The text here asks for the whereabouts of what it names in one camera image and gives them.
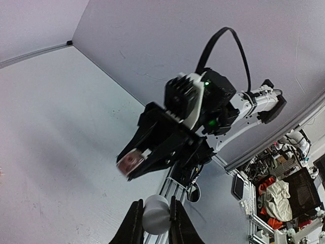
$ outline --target chair backrest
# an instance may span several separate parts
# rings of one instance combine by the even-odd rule
[[[320,201],[317,188],[307,168],[303,168],[283,180],[289,183],[289,203],[293,218],[321,206],[322,202]]]

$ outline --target green light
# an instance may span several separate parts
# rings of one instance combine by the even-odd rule
[[[215,120],[211,120],[211,121],[209,122],[209,126],[214,126],[216,123],[217,123],[217,122],[216,122]]]

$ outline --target black phone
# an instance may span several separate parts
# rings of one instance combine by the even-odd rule
[[[236,197],[238,197],[240,200],[243,199],[244,194],[244,180],[236,175],[233,193]]]

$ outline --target white cylinder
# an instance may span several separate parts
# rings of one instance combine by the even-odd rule
[[[147,198],[142,217],[142,227],[152,235],[161,235],[170,229],[170,210],[165,197],[152,195]]]

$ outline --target white cloth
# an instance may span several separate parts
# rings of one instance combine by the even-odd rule
[[[279,180],[266,188],[262,194],[263,204],[269,216],[287,222],[293,219],[289,204],[289,183]]]

